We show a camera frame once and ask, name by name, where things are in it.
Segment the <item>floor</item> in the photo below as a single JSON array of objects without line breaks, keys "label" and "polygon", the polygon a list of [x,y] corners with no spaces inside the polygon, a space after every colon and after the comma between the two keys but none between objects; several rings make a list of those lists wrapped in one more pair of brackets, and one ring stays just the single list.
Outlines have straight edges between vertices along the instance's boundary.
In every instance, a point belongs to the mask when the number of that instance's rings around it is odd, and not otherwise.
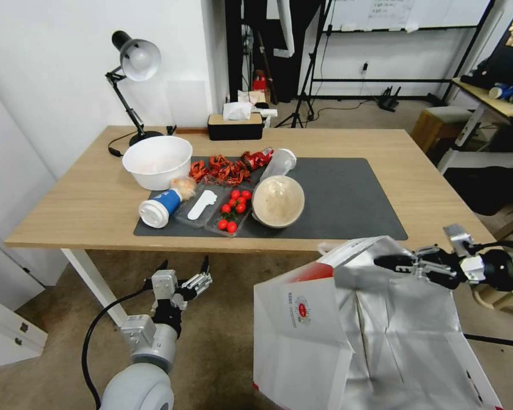
[{"label": "floor", "polygon": [[[316,101],[315,108],[352,107],[353,101]],[[372,102],[355,110],[323,110],[318,128],[412,129],[422,102],[402,101],[396,113]],[[294,110],[281,104],[277,121]],[[90,256],[114,293],[138,289],[164,258],[180,277],[190,277],[203,255],[157,252],[92,251]],[[249,410],[275,408],[252,388],[253,285],[314,260],[316,255],[210,255],[214,283],[192,301],[183,316],[172,385],[175,409]],[[468,288],[454,294],[465,332],[513,338],[513,314],[477,305]],[[151,293],[124,304],[128,314],[147,313]],[[57,286],[47,289],[19,314],[49,333],[43,355],[0,367],[0,409],[88,409],[92,397],[80,369],[87,326],[100,310],[88,288],[71,267]],[[505,409],[513,409],[513,347],[471,342]],[[115,373],[129,365],[129,351],[117,328],[105,317],[93,334],[89,368],[99,392]]]}]

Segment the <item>black box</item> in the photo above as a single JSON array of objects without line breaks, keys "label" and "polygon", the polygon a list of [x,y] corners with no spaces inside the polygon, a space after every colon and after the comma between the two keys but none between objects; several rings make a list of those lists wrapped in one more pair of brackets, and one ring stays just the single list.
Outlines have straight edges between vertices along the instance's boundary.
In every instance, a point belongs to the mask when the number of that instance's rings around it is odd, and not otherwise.
[{"label": "black box", "polygon": [[207,121],[212,141],[260,140],[264,123],[259,113],[251,113],[248,120],[228,121],[221,114],[211,114]]}]

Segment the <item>desk lamp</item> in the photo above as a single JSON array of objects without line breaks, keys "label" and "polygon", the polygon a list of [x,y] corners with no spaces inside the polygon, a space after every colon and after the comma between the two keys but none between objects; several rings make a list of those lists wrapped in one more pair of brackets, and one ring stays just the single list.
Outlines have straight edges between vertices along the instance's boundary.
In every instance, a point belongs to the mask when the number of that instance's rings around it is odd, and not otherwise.
[{"label": "desk lamp", "polygon": [[[129,145],[136,144],[145,138],[163,135],[158,131],[144,130],[141,118],[127,104],[117,86],[118,81],[122,81],[124,78],[129,78],[133,81],[146,81],[156,74],[161,63],[160,50],[154,43],[146,40],[132,39],[125,31],[116,31],[112,34],[112,44],[120,52],[120,66],[111,72],[107,72],[105,76],[124,105],[127,115],[133,121],[135,127],[137,127],[137,134],[129,140]],[[123,75],[118,74],[120,70],[123,71]]]}]

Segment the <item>black desk mat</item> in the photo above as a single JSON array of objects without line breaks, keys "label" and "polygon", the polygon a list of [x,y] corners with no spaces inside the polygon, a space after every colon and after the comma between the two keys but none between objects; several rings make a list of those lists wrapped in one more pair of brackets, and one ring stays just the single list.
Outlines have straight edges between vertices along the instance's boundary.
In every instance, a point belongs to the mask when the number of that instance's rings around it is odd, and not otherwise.
[{"label": "black desk mat", "polygon": [[[204,157],[192,157],[192,161]],[[251,174],[251,185],[263,169]],[[353,239],[389,235],[408,238],[378,179],[364,158],[298,158],[288,173],[306,196],[300,219],[284,229],[268,228],[249,216],[237,237],[290,239]],[[160,191],[153,191],[149,198]],[[170,218],[164,228],[151,228],[139,219],[137,236],[219,236],[204,228],[193,228]]]}]

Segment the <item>logo on bag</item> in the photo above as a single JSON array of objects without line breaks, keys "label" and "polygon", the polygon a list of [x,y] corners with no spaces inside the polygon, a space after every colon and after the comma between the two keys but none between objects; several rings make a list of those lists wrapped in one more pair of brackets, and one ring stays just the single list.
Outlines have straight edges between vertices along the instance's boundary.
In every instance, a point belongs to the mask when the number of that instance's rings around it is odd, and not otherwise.
[{"label": "logo on bag", "polygon": [[308,301],[303,297],[299,296],[296,298],[294,303],[296,320],[304,325],[310,324],[310,307]]}]

